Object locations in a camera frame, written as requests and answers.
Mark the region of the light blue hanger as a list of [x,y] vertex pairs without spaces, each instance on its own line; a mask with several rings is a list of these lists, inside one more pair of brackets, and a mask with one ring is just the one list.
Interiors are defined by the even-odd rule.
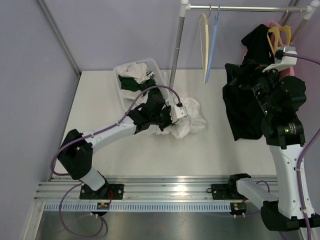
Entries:
[[217,9],[217,14],[214,17],[214,23],[212,27],[212,36],[211,36],[211,42],[210,42],[210,51],[208,54],[208,61],[206,65],[206,72],[205,72],[205,79],[204,83],[206,84],[209,81],[209,76],[211,72],[211,66],[213,62],[213,57],[214,57],[214,51],[215,51],[215,43],[216,43],[216,38],[217,38],[217,32],[218,32],[218,22],[219,22],[219,13],[220,13],[220,6]]

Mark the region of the black t shirt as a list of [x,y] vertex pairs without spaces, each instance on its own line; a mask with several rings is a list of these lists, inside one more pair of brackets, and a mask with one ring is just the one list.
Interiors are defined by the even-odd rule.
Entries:
[[[247,48],[244,55],[245,63],[254,60],[258,64],[270,65],[274,63],[272,50],[267,40],[269,28],[260,24],[252,32],[247,34],[241,43]],[[240,72],[240,66],[226,63],[224,65],[227,84],[222,88],[226,115],[235,141],[239,139],[258,140],[262,137],[261,112],[252,90],[241,89],[237,84],[231,85],[231,81]]]

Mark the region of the white printed t shirt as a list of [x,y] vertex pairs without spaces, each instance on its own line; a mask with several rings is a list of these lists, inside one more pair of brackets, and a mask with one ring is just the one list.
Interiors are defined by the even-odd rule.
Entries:
[[171,125],[163,131],[158,126],[151,125],[144,133],[148,136],[171,134],[176,139],[182,139],[187,134],[196,134],[204,130],[207,126],[207,121],[202,116],[200,103],[194,97],[182,98],[181,102],[186,107],[186,117],[178,120],[175,125]]

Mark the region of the yellow hanger front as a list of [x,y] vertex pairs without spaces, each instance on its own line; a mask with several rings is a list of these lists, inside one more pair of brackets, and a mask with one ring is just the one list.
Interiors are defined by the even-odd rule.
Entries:
[[280,28],[278,26],[273,26],[269,28],[266,37],[267,37],[270,49],[272,51],[272,54],[275,55],[279,48]]

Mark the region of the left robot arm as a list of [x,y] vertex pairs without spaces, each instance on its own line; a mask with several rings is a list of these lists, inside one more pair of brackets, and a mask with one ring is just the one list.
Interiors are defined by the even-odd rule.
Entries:
[[103,199],[108,194],[108,184],[92,166],[93,155],[109,144],[145,131],[150,126],[164,130],[177,120],[175,107],[155,98],[127,111],[118,122],[100,129],[89,133],[77,129],[69,131],[57,159],[72,179],[87,185],[95,198]]

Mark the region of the cream plastic hanger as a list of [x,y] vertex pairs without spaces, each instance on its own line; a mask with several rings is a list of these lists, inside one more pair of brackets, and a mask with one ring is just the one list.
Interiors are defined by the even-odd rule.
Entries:
[[209,64],[209,51],[210,51],[210,31],[209,31],[209,21],[205,13],[201,13],[198,19],[199,25],[199,37],[200,37],[200,52],[203,70],[203,81],[206,82],[208,64]]

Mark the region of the green and white t shirt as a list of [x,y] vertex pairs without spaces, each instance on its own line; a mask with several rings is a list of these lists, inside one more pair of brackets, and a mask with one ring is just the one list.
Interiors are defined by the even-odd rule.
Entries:
[[123,98],[134,100],[142,91],[156,85],[155,73],[146,62],[119,66],[116,70]]

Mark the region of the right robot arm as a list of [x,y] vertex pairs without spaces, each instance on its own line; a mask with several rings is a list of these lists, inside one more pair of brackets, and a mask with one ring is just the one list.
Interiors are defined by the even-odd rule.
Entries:
[[270,231],[288,232],[320,225],[320,216],[309,199],[304,155],[310,148],[297,111],[306,102],[306,85],[295,76],[280,76],[253,60],[227,63],[222,89],[227,119],[235,140],[264,137],[276,169],[278,194],[272,195],[248,174],[234,174],[227,185],[232,198],[241,195],[260,211]]

